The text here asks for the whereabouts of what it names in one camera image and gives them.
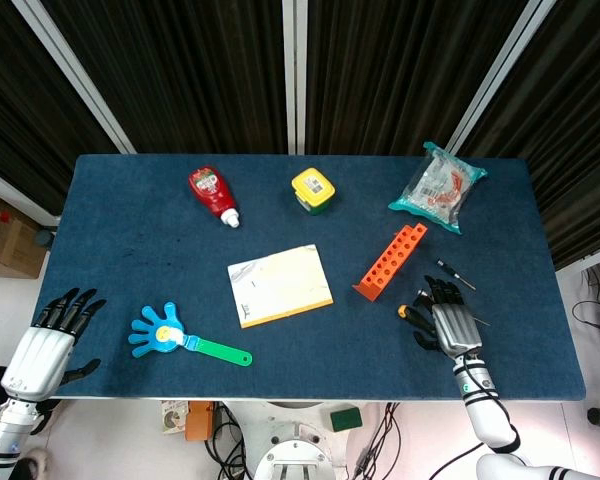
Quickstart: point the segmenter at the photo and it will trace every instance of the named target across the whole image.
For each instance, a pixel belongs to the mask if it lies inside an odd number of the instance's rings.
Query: cardboard box
[[[213,428],[213,402],[190,401],[189,413],[184,424],[187,442],[204,442],[211,438]]]
[[[46,250],[35,244],[40,225],[0,200],[0,277],[38,278]]]

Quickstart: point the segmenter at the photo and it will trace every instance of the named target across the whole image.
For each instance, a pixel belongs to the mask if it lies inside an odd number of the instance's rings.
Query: yellow container
[[[327,208],[336,193],[331,182],[313,167],[294,177],[291,186],[296,191],[300,205],[311,215],[317,215]]]

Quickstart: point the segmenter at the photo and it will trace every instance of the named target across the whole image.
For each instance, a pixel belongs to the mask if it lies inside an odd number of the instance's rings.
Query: black screwdriver handle
[[[448,273],[449,275],[451,275],[452,277],[455,277],[457,275],[457,272],[451,268],[449,265],[447,265],[446,263],[444,263],[442,260],[438,259],[436,261],[436,263],[438,264],[438,266],[445,271],[445,273]]]
[[[411,325],[433,335],[434,337],[437,335],[436,327],[431,322],[429,322],[429,320],[424,318],[419,311],[417,311],[411,307],[407,307],[405,313],[406,313],[405,319]]]

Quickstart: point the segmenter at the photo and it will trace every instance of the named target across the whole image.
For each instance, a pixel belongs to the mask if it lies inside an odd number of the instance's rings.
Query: blue plastic hand
[[[142,308],[142,316],[147,321],[134,320],[131,322],[132,330],[143,332],[129,335],[129,343],[143,344],[131,352],[135,358],[141,357],[151,350],[171,352],[178,348],[178,345],[182,345],[184,328],[178,320],[176,305],[173,302],[165,303],[164,313],[166,318],[160,318],[155,310],[147,305]]]

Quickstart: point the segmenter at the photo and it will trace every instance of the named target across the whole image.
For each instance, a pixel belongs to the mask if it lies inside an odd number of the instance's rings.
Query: screwdriver shaft
[[[485,322],[484,320],[480,320],[478,317],[473,317],[473,319],[474,319],[476,322],[480,322],[481,324],[483,324],[483,325],[486,325],[487,327],[490,327],[490,326],[491,326],[491,324],[490,324],[490,323],[487,323],[487,322]]]
[[[460,280],[462,283],[464,283],[467,287],[469,287],[471,290],[473,290],[474,292],[476,291],[476,287],[474,287],[473,285],[471,285],[469,282],[467,282],[464,278],[462,278],[460,275],[458,275],[457,273],[453,275],[454,277],[456,277],[458,280]]]

